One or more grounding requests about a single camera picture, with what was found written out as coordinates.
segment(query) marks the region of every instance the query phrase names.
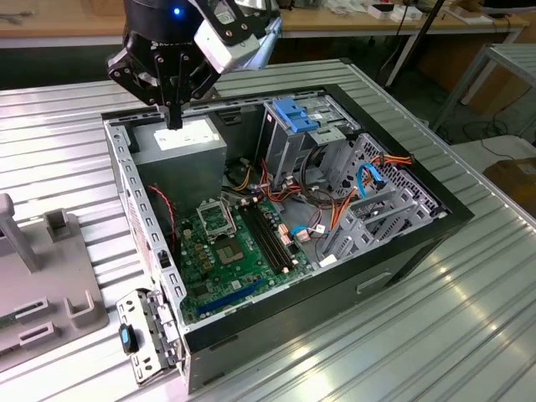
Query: yellow wire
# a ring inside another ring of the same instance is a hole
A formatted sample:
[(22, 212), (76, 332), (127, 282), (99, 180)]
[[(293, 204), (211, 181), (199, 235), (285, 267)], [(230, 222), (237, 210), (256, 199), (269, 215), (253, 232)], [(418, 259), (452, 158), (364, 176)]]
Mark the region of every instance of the yellow wire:
[(250, 173), (251, 173), (251, 167), (248, 167), (248, 171), (245, 174), (244, 182), (242, 182), (240, 186), (233, 188), (234, 191), (243, 190), (248, 185), (248, 183), (250, 182)]

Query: metal table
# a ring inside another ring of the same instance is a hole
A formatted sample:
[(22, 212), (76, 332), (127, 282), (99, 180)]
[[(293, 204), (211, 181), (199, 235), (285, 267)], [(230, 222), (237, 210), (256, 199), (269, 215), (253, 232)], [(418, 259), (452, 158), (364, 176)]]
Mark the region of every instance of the metal table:
[[(436, 131), (451, 114), (452, 109), (460, 100), (469, 84), (487, 64), (477, 80), (467, 92), (462, 103), (467, 104), (474, 94), (478, 92), (486, 78), (491, 74), (497, 64), (511, 71), (527, 84), (536, 87), (536, 44), (489, 44), (482, 47), (471, 65), (460, 78), (456, 88), (451, 92), (445, 105), (441, 108), (441, 114), (432, 124), (432, 130)], [(536, 121), (536, 113), (531, 116), (525, 126), (516, 134), (520, 137)]]
[[(406, 281), (190, 396), (195, 400), (528, 400), (536, 394), (536, 222), (403, 106), (339, 60), (227, 75), (241, 95), (339, 84), (476, 218)], [(148, 286), (113, 183), (99, 114), (139, 106), (111, 82), (0, 93), (0, 188), (25, 224), (80, 217), (110, 325), (0, 374), (0, 400), (181, 401), (176, 373), (138, 389), (116, 300)]]

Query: wooden board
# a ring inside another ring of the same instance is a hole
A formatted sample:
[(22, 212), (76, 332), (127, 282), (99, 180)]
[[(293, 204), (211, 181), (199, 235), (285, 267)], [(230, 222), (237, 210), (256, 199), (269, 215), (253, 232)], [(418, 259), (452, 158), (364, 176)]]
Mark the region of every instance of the wooden board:
[[(89, 0), (0, 0), (0, 13), (32, 10), (31, 18), (24, 18), (21, 25), (0, 20), (0, 38), (32, 38), (32, 37), (69, 37), (69, 36), (108, 36), (122, 35), (125, 25), (124, 16), (102, 17), (94, 14)], [(381, 31), (393, 30), (399, 23), (378, 20), (366, 13), (338, 15), (327, 9), (301, 9), (292, 11), (281, 10), (283, 31)], [(418, 29), (424, 23), (408, 21), (404, 28)], [(525, 26), (524, 20), (510, 18), (512, 27)], [(507, 26), (507, 22), (496, 22), (498, 27)], [(489, 25), (467, 25), (462, 21), (441, 14), (432, 28), (440, 29), (471, 29), (489, 28)]]

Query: ram slot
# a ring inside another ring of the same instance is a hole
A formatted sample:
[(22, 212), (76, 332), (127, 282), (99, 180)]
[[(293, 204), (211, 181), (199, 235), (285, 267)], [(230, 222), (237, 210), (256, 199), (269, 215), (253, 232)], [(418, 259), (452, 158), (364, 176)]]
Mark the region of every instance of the ram slot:
[(290, 270), (292, 268), (290, 256), (286, 253), (283, 244), (277, 239), (259, 209), (246, 207), (240, 210), (240, 215), (274, 273), (281, 273), (283, 268)]

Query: wooden workbench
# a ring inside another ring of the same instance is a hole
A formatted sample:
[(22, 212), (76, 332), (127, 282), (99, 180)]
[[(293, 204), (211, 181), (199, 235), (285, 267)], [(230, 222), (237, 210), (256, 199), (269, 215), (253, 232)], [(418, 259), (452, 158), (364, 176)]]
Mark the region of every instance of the wooden workbench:
[[(91, 6), (85, 0), (21, 0), (12, 2), (0, 0), (0, 13), (33, 10), (35, 15), (24, 18), (21, 25), (14, 25), (0, 20), (0, 39), (31, 39), (31, 38), (68, 38), (93, 37), (94, 44), (99, 44), (99, 37), (120, 37), (125, 25), (124, 16), (99, 17), (93, 14)], [(296, 37), (332, 37), (332, 36), (369, 36), (393, 35), (399, 23), (378, 20), (366, 13), (337, 15), (327, 9), (281, 10), (283, 19), (283, 38)], [(420, 21), (405, 22), (402, 34), (414, 34), (425, 18)], [(462, 21), (443, 13), (432, 25), (431, 32), (457, 34), (459, 31), (478, 31), (524, 28), (528, 23), (519, 17), (512, 16), (510, 24), (506, 20), (497, 20), (494, 25), (467, 25)]]

